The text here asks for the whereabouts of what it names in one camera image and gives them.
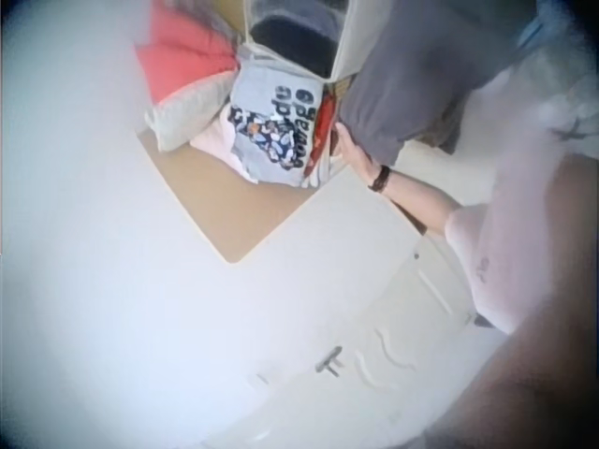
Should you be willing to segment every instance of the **watch strap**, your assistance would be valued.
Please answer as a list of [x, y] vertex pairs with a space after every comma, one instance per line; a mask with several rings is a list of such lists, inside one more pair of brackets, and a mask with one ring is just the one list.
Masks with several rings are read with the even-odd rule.
[[369, 188], [373, 192], [380, 194], [381, 192], [383, 192], [385, 190], [385, 187], [387, 187], [387, 183], [389, 181], [390, 174], [391, 174], [391, 169], [387, 166], [382, 166], [381, 172], [379, 173], [376, 180], [374, 180], [373, 185], [371, 185]]

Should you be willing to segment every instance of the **person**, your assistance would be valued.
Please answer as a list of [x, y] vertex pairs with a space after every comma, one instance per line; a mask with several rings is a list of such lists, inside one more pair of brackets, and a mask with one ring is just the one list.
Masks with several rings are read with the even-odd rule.
[[477, 311], [513, 333], [596, 232], [597, 163], [562, 151], [557, 136], [522, 137], [498, 169], [489, 204], [463, 207], [454, 198], [373, 161], [337, 125], [345, 161], [361, 180], [445, 236], [471, 286]]
[[599, 164], [572, 151], [568, 139], [576, 133], [556, 132], [530, 114], [504, 126], [512, 138], [504, 142], [489, 203], [463, 207], [381, 166], [337, 124], [347, 164], [366, 186], [446, 238], [478, 311], [511, 334], [451, 409], [402, 449], [599, 444]]

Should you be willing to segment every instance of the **cabinet door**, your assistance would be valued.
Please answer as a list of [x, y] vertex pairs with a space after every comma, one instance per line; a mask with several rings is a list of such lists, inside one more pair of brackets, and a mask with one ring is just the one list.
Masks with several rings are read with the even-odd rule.
[[381, 423], [409, 413], [402, 399], [472, 319], [471, 304], [467, 287], [424, 238], [385, 293], [339, 338], [343, 349], [330, 364], [338, 377], [307, 372], [205, 445], [359, 448]]

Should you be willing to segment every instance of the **cabinet handle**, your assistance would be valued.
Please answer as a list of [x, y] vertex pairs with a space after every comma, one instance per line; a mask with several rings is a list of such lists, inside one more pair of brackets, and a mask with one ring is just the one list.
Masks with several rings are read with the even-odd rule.
[[339, 357], [342, 350], [342, 346], [335, 347], [330, 353], [327, 354], [327, 356], [322, 362], [316, 365], [316, 372], [320, 374], [321, 372], [326, 370], [330, 372], [333, 376], [339, 377], [339, 373], [335, 369], [333, 369], [330, 364], [332, 363], [338, 367], [343, 366], [342, 363], [339, 360], [337, 360], [337, 357]]

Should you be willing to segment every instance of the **white pillow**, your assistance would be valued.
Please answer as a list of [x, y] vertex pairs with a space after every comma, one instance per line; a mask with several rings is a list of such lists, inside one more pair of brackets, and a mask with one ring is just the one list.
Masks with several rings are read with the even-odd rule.
[[192, 82], [146, 112], [158, 150], [172, 152], [206, 128], [226, 103], [236, 75], [229, 71]]

